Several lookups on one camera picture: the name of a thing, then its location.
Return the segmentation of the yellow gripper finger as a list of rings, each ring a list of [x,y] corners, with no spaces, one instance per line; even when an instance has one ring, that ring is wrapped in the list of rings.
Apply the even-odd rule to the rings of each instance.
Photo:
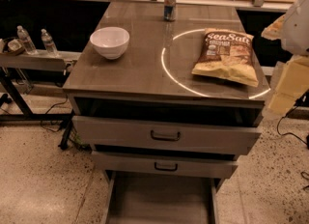
[[[273,21],[268,27],[266,27],[261,36],[267,40],[280,40],[281,32],[284,23],[285,16],[282,14],[275,21]]]

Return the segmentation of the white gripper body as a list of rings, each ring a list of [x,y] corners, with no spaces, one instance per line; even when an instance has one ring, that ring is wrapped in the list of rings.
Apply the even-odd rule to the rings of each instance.
[[[309,57],[293,55],[284,65],[268,109],[285,116],[295,102],[309,90]]]

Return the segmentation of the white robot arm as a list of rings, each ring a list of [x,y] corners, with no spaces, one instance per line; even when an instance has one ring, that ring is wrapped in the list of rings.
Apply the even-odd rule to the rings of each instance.
[[[283,117],[309,90],[309,0],[296,0],[285,14],[264,29],[262,37],[280,40],[281,47],[293,54],[267,104],[270,112]]]

